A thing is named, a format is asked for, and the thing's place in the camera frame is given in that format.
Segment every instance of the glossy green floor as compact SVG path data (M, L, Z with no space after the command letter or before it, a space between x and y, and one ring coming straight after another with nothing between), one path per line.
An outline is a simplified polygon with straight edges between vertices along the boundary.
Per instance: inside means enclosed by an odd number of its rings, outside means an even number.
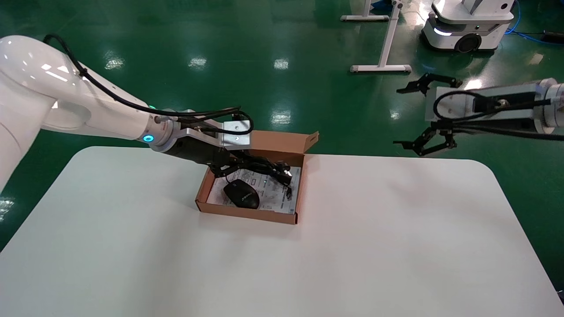
M427 16L430 0L412 0L402 10L390 55L390 64L409 63L413 73L350 74L352 64L377 63L386 30L385 23L339 21L363 2L3 0L0 37L57 32L80 61L149 104L241 105L258 129L319 130L314 153L413 156L391 142L426 127L423 96L395 89L425 72L472 87L564 81L563 47L515 35L505 36L492 56L427 50L418 40L424 21L417 13ZM523 0L522 8L521 32L564 31L559 0ZM438 157L477 160L493 170L554 286L564 288L564 143L489 135L461 136L458 143ZM0 248L71 157L89 146L142 145L41 132L2 193L14 203L0 206Z

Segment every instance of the cardboard box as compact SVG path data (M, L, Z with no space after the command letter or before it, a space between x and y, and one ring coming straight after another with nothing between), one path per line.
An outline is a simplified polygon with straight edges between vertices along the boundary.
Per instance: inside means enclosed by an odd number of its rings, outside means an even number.
M265 221L273 221L287 224L298 223L298 216L301 213L300 198L304 187L304 178L307 171L303 166L304 153L314 145L319 139L319 133L297 134L273 131L252 131L251 132L251 155L266 157L272 162L284 161L290 166L299 166L302 168L299 179L299 190L293 193L294 199L297 199L296 213L293 215L273 212L272 210L247 209L231 206L208 204L208 196L212 190L215 176L208 169L196 196L196 205L203 213L230 215L234 217L243 217L251 219L259 219Z

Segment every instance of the computer mouse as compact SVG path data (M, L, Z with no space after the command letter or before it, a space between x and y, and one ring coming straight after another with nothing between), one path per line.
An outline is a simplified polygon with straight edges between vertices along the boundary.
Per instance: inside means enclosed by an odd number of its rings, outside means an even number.
M237 207L257 209L260 203L257 191L240 179L227 184L223 192Z

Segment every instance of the stand leg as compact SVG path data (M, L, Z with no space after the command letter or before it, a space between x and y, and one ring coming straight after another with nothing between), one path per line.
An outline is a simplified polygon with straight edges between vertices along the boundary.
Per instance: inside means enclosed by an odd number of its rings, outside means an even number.
M370 15L372 0L364 1L362 15L342 15L341 21L388 21L387 15Z
M411 66L409 65L386 65L388 56L390 55L391 42L394 39L395 29L398 26L399 10L403 7L400 0L392 2L394 8L391 12L391 19L388 24L386 36L384 38L384 45L382 46L382 53L380 54L380 61L378 65L353 65L350 69L351 72L410 72Z

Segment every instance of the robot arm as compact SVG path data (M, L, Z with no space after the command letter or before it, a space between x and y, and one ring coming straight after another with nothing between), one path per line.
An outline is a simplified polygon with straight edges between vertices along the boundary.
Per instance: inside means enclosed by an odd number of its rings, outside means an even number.
M253 121L238 108L172 112L150 108L67 54L23 36L0 38L0 192L40 129L147 143L209 166L216 177L246 168L289 185L289 167L246 153ZM213 118L232 115L223 123Z
M433 87L432 81L450 87ZM430 127L414 141L396 141L404 149L425 156L457 146L454 136L459 133L493 133L513 137L559 140L563 135L552 134L564 125L564 84L554 78L526 82L519 85L459 90L461 81L452 77L425 74L410 82L398 93L422 92L425 97L425 120ZM444 143L425 148L437 134Z

